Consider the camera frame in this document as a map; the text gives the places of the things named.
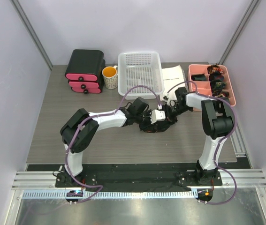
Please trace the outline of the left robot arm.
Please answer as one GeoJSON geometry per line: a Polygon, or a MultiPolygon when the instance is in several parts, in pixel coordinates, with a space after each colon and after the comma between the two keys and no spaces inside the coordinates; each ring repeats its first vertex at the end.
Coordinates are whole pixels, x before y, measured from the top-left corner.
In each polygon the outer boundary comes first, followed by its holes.
{"type": "Polygon", "coordinates": [[[79,109],[60,130],[66,150],[64,167],[67,183],[72,187],[78,187],[82,183],[83,151],[98,131],[141,122],[142,114],[148,108],[148,102],[138,97],[127,108],[119,107],[109,112],[92,113],[79,109]]]}

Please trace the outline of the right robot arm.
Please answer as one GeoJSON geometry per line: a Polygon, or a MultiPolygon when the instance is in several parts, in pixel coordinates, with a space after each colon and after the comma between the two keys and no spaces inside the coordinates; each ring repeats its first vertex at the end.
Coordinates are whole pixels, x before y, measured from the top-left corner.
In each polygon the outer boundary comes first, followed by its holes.
{"type": "Polygon", "coordinates": [[[234,110],[227,97],[213,97],[198,92],[188,92],[185,87],[175,91],[176,100],[168,100],[167,116],[171,119],[188,110],[201,110],[205,144],[201,157],[196,163],[195,183],[206,185],[217,177],[218,159],[224,142],[236,128],[234,110]]]}

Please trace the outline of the black orange floral tie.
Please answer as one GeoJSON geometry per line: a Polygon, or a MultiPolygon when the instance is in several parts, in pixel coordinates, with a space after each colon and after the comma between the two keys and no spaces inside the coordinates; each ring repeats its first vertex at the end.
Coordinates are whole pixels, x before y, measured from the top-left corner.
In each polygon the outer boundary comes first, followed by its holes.
{"type": "Polygon", "coordinates": [[[176,122],[177,120],[157,121],[153,124],[146,122],[139,124],[139,129],[146,133],[160,133],[160,132],[165,132],[176,122]]]}

